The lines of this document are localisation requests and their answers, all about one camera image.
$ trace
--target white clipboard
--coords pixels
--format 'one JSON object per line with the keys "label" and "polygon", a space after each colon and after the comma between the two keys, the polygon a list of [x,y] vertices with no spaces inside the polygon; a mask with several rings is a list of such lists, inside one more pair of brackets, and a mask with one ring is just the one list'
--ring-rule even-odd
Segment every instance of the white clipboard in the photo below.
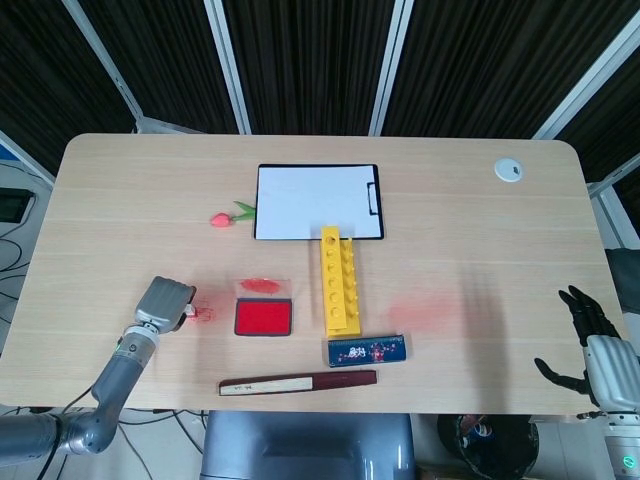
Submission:
{"label": "white clipboard", "polygon": [[260,165],[257,240],[319,240],[322,227],[343,238],[382,239],[376,165]]}

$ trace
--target wooden table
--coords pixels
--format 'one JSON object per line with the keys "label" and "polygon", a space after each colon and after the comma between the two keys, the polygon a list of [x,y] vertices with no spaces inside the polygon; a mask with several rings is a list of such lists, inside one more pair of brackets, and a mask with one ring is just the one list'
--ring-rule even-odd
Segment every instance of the wooden table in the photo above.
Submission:
{"label": "wooden table", "polygon": [[[503,156],[522,162],[521,182],[496,177]],[[329,370],[319,243],[256,241],[250,223],[209,224],[233,200],[254,202],[264,162],[378,165],[386,238],[355,243],[362,328],[404,333],[409,348],[406,362],[375,367],[378,385],[217,395],[226,378]],[[624,330],[564,143],[82,135],[67,147],[0,360],[0,402],[61,406],[83,391],[154,275],[197,286],[210,320],[161,336],[130,407],[573,414],[592,408],[588,399],[533,363],[584,369],[557,290],[579,286]],[[290,337],[233,333],[233,281],[262,276],[292,282]]]}

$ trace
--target yellow lego brick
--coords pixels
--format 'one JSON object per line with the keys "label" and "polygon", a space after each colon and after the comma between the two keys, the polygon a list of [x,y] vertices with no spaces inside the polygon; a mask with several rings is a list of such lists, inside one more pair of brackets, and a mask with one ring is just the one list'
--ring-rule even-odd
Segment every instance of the yellow lego brick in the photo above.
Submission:
{"label": "yellow lego brick", "polygon": [[337,227],[322,229],[322,282],[327,336],[360,335],[353,242]]}
{"label": "yellow lego brick", "polygon": [[328,337],[360,335],[360,312],[358,311],[358,290],[351,239],[340,240],[340,258],[342,263],[342,283],[344,287],[344,306],[347,318],[346,328],[327,329]]}
{"label": "yellow lego brick", "polygon": [[347,328],[338,227],[323,227],[320,251],[325,325],[327,330]]}

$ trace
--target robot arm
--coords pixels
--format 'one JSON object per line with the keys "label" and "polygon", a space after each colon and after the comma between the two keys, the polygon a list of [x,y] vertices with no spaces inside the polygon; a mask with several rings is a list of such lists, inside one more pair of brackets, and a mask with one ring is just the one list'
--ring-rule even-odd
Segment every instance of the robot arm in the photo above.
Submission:
{"label": "robot arm", "polygon": [[611,466],[619,479],[640,478],[640,362],[631,344],[594,299],[570,286],[560,298],[573,316],[586,370],[584,378],[558,375],[540,358],[535,364],[552,383],[588,394],[607,416],[605,442]]}
{"label": "robot arm", "polygon": [[129,326],[91,387],[92,412],[0,417],[0,466],[40,458],[52,451],[83,455],[104,451],[116,433],[120,412],[149,362],[158,336],[178,330],[195,287],[155,277]]}

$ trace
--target metal frame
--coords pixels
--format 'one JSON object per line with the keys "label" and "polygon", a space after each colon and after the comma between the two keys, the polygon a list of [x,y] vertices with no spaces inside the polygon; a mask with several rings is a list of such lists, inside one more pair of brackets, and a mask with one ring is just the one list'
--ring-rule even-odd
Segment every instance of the metal frame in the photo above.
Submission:
{"label": "metal frame", "polygon": [[136,122],[136,126],[138,128],[138,133],[204,133],[199,130],[182,127],[174,123],[163,122],[162,120],[156,120],[151,117],[142,117],[141,120]]}
{"label": "metal frame", "polygon": [[53,188],[55,177],[49,173],[36,159],[25,152],[16,142],[11,140],[9,136],[0,130],[0,143],[9,150],[22,164],[33,172],[34,175],[40,177],[49,189]]}
{"label": "metal frame", "polygon": [[382,68],[380,69],[380,79],[378,80],[378,91],[373,103],[371,112],[371,123],[369,125],[369,136],[380,136],[382,127],[389,108],[389,99],[393,91],[393,85],[398,71],[398,63],[402,54],[404,39],[409,26],[409,19],[413,11],[414,0],[396,0],[389,24],[389,35],[387,36],[387,46],[382,58]]}
{"label": "metal frame", "polygon": [[602,52],[533,136],[555,138],[640,45],[640,10]]}
{"label": "metal frame", "polygon": [[618,194],[609,185],[602,190],[595,200],[600,204],[605,214],[607,222],[613,231],[616,241],[622,248],[640,249],[640,237],[633,227],[629,215],[627,214]]}
{"label": "metal frame", "polygon": [[107,74],[111,77],[111,80],[120,92],[120,95],[122,95],[127,107],[131,110],[133,118],[135,118],[136,122],[141,120],[143,117],[142,108],[140,108],[140,105],[133,96],[133,93],[131,93],[131,89],[127,85],[127,82],[122,78],[118,67],[113,63],[109,52],[107,52],[102,40],[100,40],[98,33],[93,28],[93,25],[91,25],[91,22],[84,13],[84,10],[82,10],[78,0],[62,0],[62,3],[69,12],[69,15],[71,15],[71,18],[73,18],[73,21],[76,22],[76,25],[82,32],[82,35],[84,35],[84,38],[98,57],[98,60],[102,63]]}
{"label": "metal frame", "polygon": [[616,168],[601,181],[589,185],[589,196],[599,195],[604,189],[613,186],[614,183],[622,180],[638,167],[640,167],[640,153]]}
{"label": "metal frame", "polygon": [[240,75],[236,65],[236,57],[233,53],[233,45],[231,44],[231,35],[227,26],[227,18],[224,14],[224,6],[222,0],[203,0],[204,7],[209,18],[213,41],[216,45],[222,74],[227,84],[229,99],[233,114],[236,117],[238,132],[244,135],[251,135],[251,125],[249,123],[249,115],[247,114],[247,106],[242,93],[242,84],[240,83]]}

